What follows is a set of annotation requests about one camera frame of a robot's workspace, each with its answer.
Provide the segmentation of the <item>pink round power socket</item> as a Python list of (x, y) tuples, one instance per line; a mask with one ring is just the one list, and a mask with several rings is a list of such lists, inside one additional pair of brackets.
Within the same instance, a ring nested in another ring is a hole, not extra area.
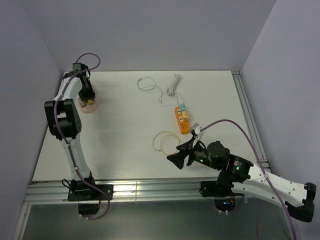
[(86, 106), (85, 107), (81, 107), (80, 104), (79, 104), (79, 100), (80, 100), (80, 97), (79, 97), (79, 94), (77, 96), (77, 102), (78, 102), (78, 106), (79, 106), (79, 109), (82, 113), (84, 114), (91, 114), (93, 113), (97, 108), (98, 108), (98, 102), (96, 100), (97, 98), (97, 87), (95, 84), (92, 84), (92, 87), (93, 87), (93, 90), (95, 92), (95, 100), (94, 100), (94, 104), (88, 104), (87, 101), (84, 101), (86, 103)]

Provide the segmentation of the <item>orange power strip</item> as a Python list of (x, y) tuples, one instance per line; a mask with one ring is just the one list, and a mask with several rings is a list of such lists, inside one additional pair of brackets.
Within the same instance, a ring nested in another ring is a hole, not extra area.
[(190, 124), (189, 118), (183, 118), (182, 112), (179, 111), (179, 106), (177, 106), (174, 110), (175, 118), (178, 124), (179, 131), (182, 135), (186, 135), (190, 133)]

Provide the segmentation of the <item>teal plug adapter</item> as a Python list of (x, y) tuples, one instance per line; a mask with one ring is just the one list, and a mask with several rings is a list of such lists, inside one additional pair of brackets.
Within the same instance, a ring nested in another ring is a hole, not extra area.
[(182, 113), (183, 111), (186, 111), (187, 107), (184, 103), (181, 103), (178, 107), (179, 111)]

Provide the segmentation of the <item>pink plug adapter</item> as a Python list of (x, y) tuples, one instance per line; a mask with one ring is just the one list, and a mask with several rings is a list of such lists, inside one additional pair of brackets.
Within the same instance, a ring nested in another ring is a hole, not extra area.
[(86, 106), (86, 103), (80, 99), (78, 100), (78, 103), (82, 108)]

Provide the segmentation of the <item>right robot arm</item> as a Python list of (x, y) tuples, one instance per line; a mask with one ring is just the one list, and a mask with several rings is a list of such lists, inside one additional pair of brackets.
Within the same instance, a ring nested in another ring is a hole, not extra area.
[(178, 169), (199, 163), (219, 172), (216, 180), (200, 183), (203, 197), (225, 198), (232, 194), (249, 195), (277, 206), (284, 206), (290, 217), (310, 223), (314, 216), (315, 184), (296, 183), (270, 172), (257, 164), (230, 153), (219, 141), (205, 146), (194, 137), (177, 146), (177, 152), (166, 158)]

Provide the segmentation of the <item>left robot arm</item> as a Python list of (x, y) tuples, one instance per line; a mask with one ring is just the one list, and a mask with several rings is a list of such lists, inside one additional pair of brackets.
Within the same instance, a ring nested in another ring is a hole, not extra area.
[(80, 141), (82, 122), (76, 108), (96, 104), (96, 93), (90, 82), (90, 70), (83, 63), (72, 64), (72, 71), (62, 79), (62, 89), (51, 101), (44, 103), (45, 115), (50, 133), (64, 148), (71, 170), (71, 181), (67, 188), (71, 193), (79, 193), (86, 200), (96, 197), (98, 188), (89, 169)]

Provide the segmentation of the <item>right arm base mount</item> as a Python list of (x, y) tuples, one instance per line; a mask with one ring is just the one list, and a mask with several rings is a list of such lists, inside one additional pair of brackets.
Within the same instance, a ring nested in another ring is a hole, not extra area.
[(199, 193), (204, 198), (212, 197), (215, 207), (222, 212), (236, 208), (236, 193), (231, 188), (217, 184), (216, 180), (201, 181)]

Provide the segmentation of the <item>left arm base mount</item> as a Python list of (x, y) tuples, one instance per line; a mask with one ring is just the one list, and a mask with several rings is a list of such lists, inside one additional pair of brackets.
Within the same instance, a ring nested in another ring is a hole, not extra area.
[(105, 195), (94, 189), (70, 190), (67, 201), (78, 203), (78, 213), (84, 216), (93, 216), (98, 213), (101, 201), (112, 200), (114, 186), (112, 184), (98, 184), (98, 189), (103, 191)]

